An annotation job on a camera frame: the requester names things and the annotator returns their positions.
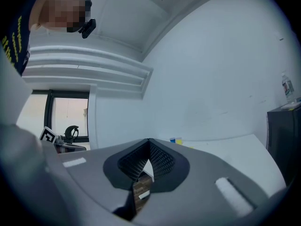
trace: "white countertop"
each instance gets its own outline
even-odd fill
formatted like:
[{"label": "white countertop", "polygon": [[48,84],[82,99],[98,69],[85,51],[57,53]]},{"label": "white countertop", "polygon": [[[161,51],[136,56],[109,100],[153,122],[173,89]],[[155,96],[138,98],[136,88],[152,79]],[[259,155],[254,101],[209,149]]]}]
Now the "white countertop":
[{"label": "white countertop", "polygon": [[[257,183],[269,197],[286,187],[278,166],[255,135],[217,141],[183,141],[183,146],[220,157]],[[149,161],[144,171],[153,177]]]}]

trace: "window frame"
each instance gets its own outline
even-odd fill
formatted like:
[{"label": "window frame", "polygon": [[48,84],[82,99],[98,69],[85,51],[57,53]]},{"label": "window frame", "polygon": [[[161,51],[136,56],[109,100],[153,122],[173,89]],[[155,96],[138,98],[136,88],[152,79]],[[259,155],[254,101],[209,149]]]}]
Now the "window frame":
[{"label": "window frame", "polygon": [[[88,108],[89,108],[89,94],[90,92],[86,91],[68,91],[68,90],[34,90],[32,92],[33,95],[48,95],[45,105],[45,113],[44,113],[44,126],[52,129],[52,110],[53,110],[53,102],[55,98],[74,98],[74,99],[88,99]],[[87,116],[87,136],[80,136],[73,140],[72,143],[82,143],[89,142],[89,129],[88,129],[88,116]],[[70,143],[65,136],[63,136],[63,140],[66,143]]]}]

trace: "white ceiling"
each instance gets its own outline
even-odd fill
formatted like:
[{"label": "white ceiling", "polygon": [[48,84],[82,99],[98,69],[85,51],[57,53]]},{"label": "white ceiling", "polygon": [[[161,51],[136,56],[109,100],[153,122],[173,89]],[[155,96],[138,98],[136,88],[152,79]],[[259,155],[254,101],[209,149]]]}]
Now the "white ceiling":
[{"label": "white ceiling", "polygon": [[97,27],[89,38],[41,28],[32,32],[31,46],[76,45],[142,61],[171,28],[207,1],[92,0],[91,15]]}]

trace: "person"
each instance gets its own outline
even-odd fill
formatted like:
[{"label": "person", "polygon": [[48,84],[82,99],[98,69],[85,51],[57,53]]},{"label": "person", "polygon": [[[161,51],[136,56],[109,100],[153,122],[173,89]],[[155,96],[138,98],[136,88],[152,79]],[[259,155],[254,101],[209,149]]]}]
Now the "person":
[{"label": "person", "polygon": [[9,62],[20,75],[30,56],[29,36],[33,29],[43,26],[76,32],[87,21],[92,6],[91,0],[13,0],[10,3],[4,9],[6,22],[0,38]]}]

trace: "plastic bottle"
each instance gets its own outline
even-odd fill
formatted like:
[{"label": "plastic bottle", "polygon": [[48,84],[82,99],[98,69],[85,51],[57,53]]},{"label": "plastic bottle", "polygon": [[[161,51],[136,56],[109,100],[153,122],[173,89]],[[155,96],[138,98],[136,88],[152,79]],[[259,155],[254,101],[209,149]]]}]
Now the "plastic bottle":
[{"label": "plastic bottle", "polygon": [[290,78],[288,78],[285,73],[282,73],[282,86],[285,92],[287,102],[293,104],[295,102],[295,97],[293,95],[294,89]]}]

